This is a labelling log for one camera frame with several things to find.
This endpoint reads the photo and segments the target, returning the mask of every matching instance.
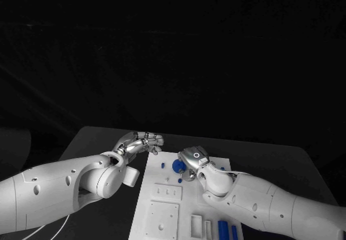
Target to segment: gray table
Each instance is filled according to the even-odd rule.
[[[62,156],[60,161],[100,154],[109,151],[122,135],[142,130],[124,130],[102,127],[83,127]],[[158,133],[164,138],[164,152],[177,153],[191,146],[203,146],[211,157],[227,158],[235,171],[248,172],[263,178],[289,193],[322,203],[337,205],[337,201],[322,181],[305,151],[292,146],[222,140]],[[126,240],[135,214],[142,175],[148,153],[137,155],[129,166],[139,171],[134,187],[122,184],[113,196],[86,205],[69,216],[54,240],[102,239]],[[49,240],[56,234],[66,218],[43,227],[28,240]],[[20,240],[36,229],[8,233],[7,239]],[[284,240],[286,236],[259,232],[242,224],[243,239]]]

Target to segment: blue circular knob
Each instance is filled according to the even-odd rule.
[[[178,174],[180,170],[186,170],[186,164],[183,161],[178,161],[178,159],[174,160],[171,164],[173,171]]]

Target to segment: white board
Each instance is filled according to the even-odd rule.
[[[204,221],[210,221],[210,235],[211,240],[219,240],[219,227],[217,221],[227,222],[229,240],[232,240],[232,225],[236,226],[237,240],[243,240],[242,225],[230,216],[224,215],[219,210],[206,205],[201,199],[201,184],[197,179],[194,181],[181,181],[178,183],[180,174],[173,171],[171,164],[177,159],[177,153],[160,152],[158,155],[148,153],[144,177],[139,187],[139,194],[134,212],[134,218],[131,223],[131,231],[128,240],[155,240],[158,238],[145,235],[145,229],[149,221],[151,214],[151,201],[162,202],[178,205],[177,213],[177,235],[174,240],[190,240],[191,235],[191,215],[201,216],[201,240],[206,240],[204,234]],[[223,167],[226,171],[230,171],[230,164],[227,158],[209,157],[214,162],[216,168]],[[180,199],[173,197],[157,197],[154,192],[158,186],[168,185],[180,187],[181,195]]]

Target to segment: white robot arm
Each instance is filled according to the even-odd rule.
[[[186,164],[181,179],[197,178],[204,202],[250,228],[297,240],[343,239],[346,207],[302,198],[248,173],[216,169],[200,146],[177,158]]]
[[[0,182],[0,235],[37,228],[89,203],[109,198],[139,172],[126,166],[137,153],[161,151],[162,136],[129,132],[112,151],[38,165]]]

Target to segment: cable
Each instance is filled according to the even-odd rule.
[[[62,226],[60,226],[60,228],[59,228],[59,231],[57,231],[57,233],[60,232],[60,230],[63,229],[63,226],[64,226],[64,223],[62,224]],[[26,238],[23,238],[21,240],[27,240],[27,238],[44,227],[46,225],[43,225]]]
[[[219,172],[223,172],[223,173],[230,173],[230,174],[248,174],[249,176],[252,176],[249,173],[246,172],[242,172],[242,171],[223,171],[220,169],[217,169],[211,164],[210,166],[213,167],[213,169],[216,169]]]

